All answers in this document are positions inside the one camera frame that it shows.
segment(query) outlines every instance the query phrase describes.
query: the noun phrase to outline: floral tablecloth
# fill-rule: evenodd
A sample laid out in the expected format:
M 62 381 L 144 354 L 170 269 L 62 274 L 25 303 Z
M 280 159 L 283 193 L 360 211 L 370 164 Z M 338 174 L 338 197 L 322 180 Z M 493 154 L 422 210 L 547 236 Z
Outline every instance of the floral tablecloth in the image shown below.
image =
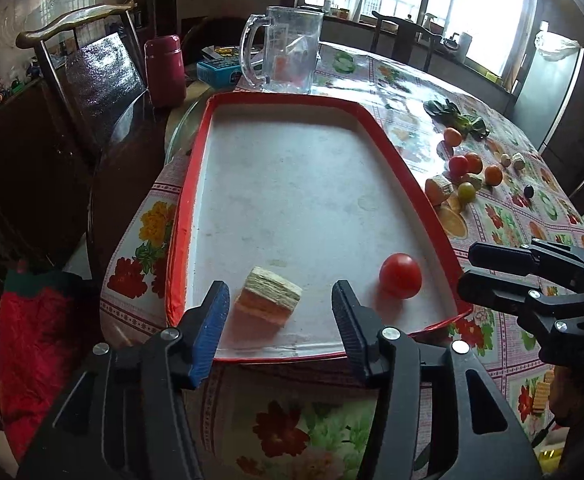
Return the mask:
M 247 91 L 242 81 L 237 91 Z M 525 135 L 483 102 L 412 67 L 362 51 L 322 44 L 313 94 L 363 104 L 383 127 L 419 183 L 439 174 L 453 154 L 476 152 L 484 165 L 503 153 L 524 154 L 527 166 L 504 171 L 504 181 L 477 193 L 463 210 L 454 196 L 437 215 L 462 265 L 475 241 L 519 246 L 532 237 L 584 247 L 584 223 Z M 441 142 L 423 102 L 449 98 L 463 113 L 485 120 L 490 136 L 472 137 L 451 150 Z M 103 333 L 114 346 L 142 342 L 166 326 L 165 257 L 175 204 L 188 166 L 180 152 L 165 167 L 112 257 L 101 293 Z M 523 195 L 530 184 L 532 199 Z M 546 294 L 565 294 L 553 283 L 529 278 Z M 486 308 L 451 325 L 508 400 L 531 437 L 547 421 L 532 413 L 536 384 L 547 365 L 538 345 L 515 319 Z M 422 385 L 415 478 L 425 476 L 431 393 Z M 244 473 L 271 479 L 348 480 L 356 477 L 370 431 L 376 392 L 361 388 L 336 359 L 285 365 L 215 364 L 209 379 L 184 396 L 193 433 L 217 459 Z

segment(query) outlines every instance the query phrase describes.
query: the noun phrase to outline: leafy vegetable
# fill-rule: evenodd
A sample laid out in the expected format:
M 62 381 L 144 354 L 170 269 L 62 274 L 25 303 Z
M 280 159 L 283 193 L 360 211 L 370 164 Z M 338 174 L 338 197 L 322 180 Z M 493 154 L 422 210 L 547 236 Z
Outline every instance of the leafy vegetable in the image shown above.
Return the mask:
M 490 132 L 483 118 L 462 114 L 452 101 L 446 99 L 445 104 L 438 101 L 425 101 L 423 108 L 435 121 L 458 130 L 464 138 L 471 134 L 475 139 L 485 139 Z

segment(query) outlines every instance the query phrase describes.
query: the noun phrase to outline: cup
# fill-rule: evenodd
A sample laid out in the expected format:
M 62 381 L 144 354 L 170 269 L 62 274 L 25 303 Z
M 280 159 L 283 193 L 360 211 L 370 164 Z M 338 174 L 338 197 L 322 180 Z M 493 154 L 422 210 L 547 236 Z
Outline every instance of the cup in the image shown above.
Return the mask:
M 323 13 L 289 7 L 268 7 L 253 14 L 241 35 L 241 71 L 253 88 L 267 92 L 307 94 L 319 51 Z M 254 71 L 250 52 L 257 28 L 265 27 L 263 69 Z

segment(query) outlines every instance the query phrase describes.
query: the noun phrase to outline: red tray rim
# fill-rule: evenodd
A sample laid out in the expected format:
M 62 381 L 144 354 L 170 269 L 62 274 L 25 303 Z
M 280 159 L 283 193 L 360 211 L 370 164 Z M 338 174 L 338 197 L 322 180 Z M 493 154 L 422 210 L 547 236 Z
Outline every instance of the red tray rim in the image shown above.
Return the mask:
M 212 116 L 217 108 L 224 105 L 309 105 L 324 106 L 342 110 L 354 118 L 368 132 L 373 142 L 381 151 L 386 161 L 390 165 L 392 172 L 399 180 L 408 199 L 412 203 L 417 215 L 423 222 L 435 253 L 443 268 L 443 272 L 448 280 L 454 301 L 456 303 L 457 316 L 445 319 L 441 322 L 425 327 L 418 332 L 412 332 L 410 336 L 415 337 L 438 330 L 453 323 L 469 314 L 472 305 L 461 300 L 456 292 L 456 284 L 463 273 L 463 269 L 454 254 L 450 240 L 443 227 L 438 221 L 438 217 L 432 204 L 425 196 L 421 186 L 416 181 L 412 172 L 405 164 L 405 161 L 387 137 L 383 128 L 376 122 L 376 119 L 362 105 L 352 101 L 345 101 L 326 96 L 306 95 L 306 94 L 276 94 L 262 92 L 228 92 L 212 96 L 206 105 L 198 134 L 192 146 L 190 164 L 186 172 L 183 188 L 179 195 L 177 210 L 172 228 L 172 238 L 170 240 L 170 250 L 168 252 L 168 267 L 165 283 L 165 315 L 169 326 L 177 326 L 185 311 L 185 290 L 187 287 L 187 269 L 189 256 L 190 228 L 194 220 L 194 202 L 197 193 L 198 178 L 203 162 L 203 155 L 210 132 Z M 223 362 L 240 363 L 277 363 L 277 362 L 298 362 L 307 360 L 329 359 L 342 357 L 345 352 L 333 352 L 330 354 L 320 354 L 303 357 L 280 357 L 280 358 L 214 358 Z

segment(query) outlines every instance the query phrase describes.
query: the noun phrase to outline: red thermos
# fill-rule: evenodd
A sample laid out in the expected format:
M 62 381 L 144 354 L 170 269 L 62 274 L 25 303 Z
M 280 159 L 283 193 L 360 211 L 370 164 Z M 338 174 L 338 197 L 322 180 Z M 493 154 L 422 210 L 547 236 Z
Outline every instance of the red thermos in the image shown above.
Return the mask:
M 177 107 L 185 99 L 185 69 L 178 36 L 146 41 L 146 75 L 152 106 Z

